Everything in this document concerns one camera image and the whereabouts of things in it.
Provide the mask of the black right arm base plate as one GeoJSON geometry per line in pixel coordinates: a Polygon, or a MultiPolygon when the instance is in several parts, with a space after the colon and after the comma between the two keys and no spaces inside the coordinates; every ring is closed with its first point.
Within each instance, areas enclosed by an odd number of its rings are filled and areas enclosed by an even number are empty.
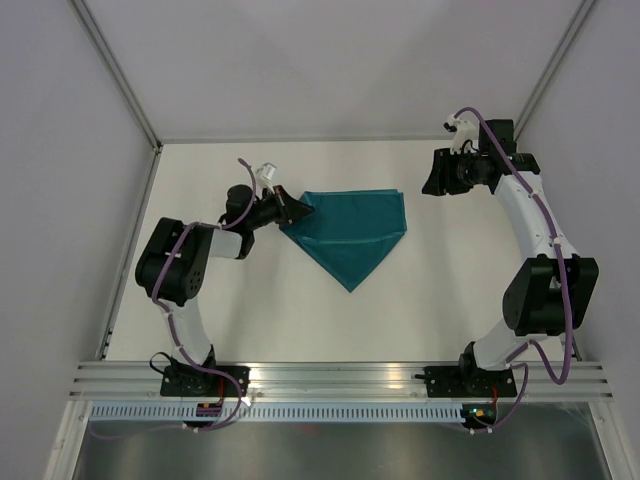
{"type": "Polygon", "coordinates": [[[426,387],[429,398],[515,398],[518,395],[511,370],[476,370],[463,373],[458,366],[427,366],[414,376],[426,387]]]}

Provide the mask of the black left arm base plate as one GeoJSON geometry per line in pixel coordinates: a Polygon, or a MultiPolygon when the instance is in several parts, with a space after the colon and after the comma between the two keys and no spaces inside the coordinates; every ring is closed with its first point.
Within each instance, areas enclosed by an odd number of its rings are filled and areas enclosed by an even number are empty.
{"type": "Polygon", "coordinates": [[[222,365],[223,375],[204,373],[191,366],[178,363],[164,369],[160,388],[161,397],[224,397],[245,396],[250,383],[248,366],[222,365]]]}

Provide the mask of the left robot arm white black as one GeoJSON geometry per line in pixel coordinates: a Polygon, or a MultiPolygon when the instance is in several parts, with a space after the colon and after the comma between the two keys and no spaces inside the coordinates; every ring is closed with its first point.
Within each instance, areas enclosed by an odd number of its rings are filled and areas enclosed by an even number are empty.
{"type": "Polygon", "coordinates": [[[257,229],[294,225],[314,212],[280,185],[266,187],[258,196],[254,188],[240,184],[227,191],[219,226],[167,217],[158,221],[136,265],[135,281],[161,310],[172,342],[171,358],[188,366],[183,383],[195,395],[209,395],[218,384],[214,347],[197,301],[209,260],[243,260],[254,246],[257,229]]]}

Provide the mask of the teal cloth napkin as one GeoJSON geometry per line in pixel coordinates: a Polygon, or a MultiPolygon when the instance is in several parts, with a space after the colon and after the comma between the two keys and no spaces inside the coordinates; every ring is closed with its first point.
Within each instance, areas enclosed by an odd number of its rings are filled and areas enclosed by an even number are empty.
{"type": "Polygon", "coordinates": [[[314,212],[282,233],[348,292],[379,266],[407,232],[404,194],[396,189],[306,191],[314,212]]]}

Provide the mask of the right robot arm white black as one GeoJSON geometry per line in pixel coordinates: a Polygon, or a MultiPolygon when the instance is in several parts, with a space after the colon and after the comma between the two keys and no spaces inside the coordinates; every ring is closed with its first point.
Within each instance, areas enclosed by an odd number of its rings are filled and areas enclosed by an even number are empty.
{"type": "Polygon", "coordinates": [[[507,215],[523,258],[503,294],[501,320],[461,356],[457,384],[469,395],[482,393],[493,381],[491,370],[509,368],[528,348],[536,349],[548,366],[542,343],[563,336],[561,370],[549,374],[562,384],[570,369],[573,334],[599,276],[597,262],[579,255],[558,226],[540,167],[532,154],[518,151],[512,121],[473,124],[456,113],[444,127],[452,133],[452,143],[435,151],[423,194],[461,195],[488,187],[507,215]]]}

